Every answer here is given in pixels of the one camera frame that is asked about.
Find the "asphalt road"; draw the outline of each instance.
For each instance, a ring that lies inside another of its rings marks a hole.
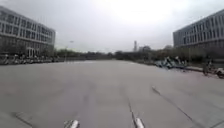
[[[129,105],[146,128],[222,128],[224,80],[122,61],[0,67],[0,127],[26,126],[19,113],[36,128],[134,128]]]

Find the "multi-story building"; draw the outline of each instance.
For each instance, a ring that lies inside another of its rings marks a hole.
[[[174,47],[224,55],[224,10],[173,33]]]
[[[54,43],[53,29],[0,6],[0,52],[8,52],[6,46],[23,46],[25,54],[32,57],[51,52]]]

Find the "sky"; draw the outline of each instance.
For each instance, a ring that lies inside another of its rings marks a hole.
[[[223,0],[0,0],[56,31],[56,48],[131,51],[173,45],[172,33],[224,9]]]

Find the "sidewalk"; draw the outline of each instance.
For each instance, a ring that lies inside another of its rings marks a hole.
[[[191,71],[196,71],[196,72],[202,72],[202,68],[199,68],[199,67],[188,66],[186,69]]]

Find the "street lamp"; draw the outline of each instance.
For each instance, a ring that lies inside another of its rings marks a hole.
[[[68,49],[68,45],[65,47],[65,61],[67,61],[67,54],[68,54],[68,51],[67,51],[67,49]]]

